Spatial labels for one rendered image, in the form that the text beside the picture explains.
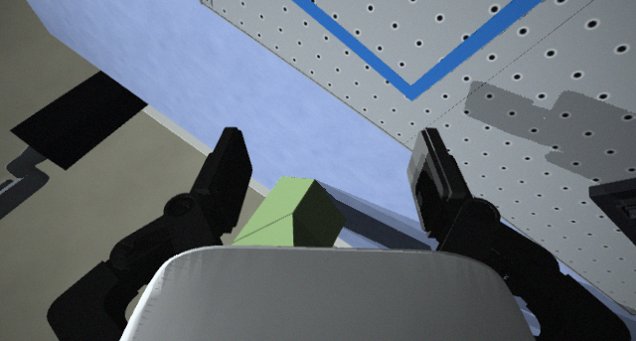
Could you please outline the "blue tape outline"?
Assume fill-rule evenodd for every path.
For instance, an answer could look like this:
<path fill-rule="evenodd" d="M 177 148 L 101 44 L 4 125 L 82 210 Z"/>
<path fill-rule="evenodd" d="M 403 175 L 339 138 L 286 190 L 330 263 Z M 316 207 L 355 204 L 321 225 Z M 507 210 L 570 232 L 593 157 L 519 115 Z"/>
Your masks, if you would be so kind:
<path fill-rule="evenodd" d="M 409 85 L 311 0 L 292 1 L 413 101 L 543 0 L 512 0 L 413 85 Z"/>

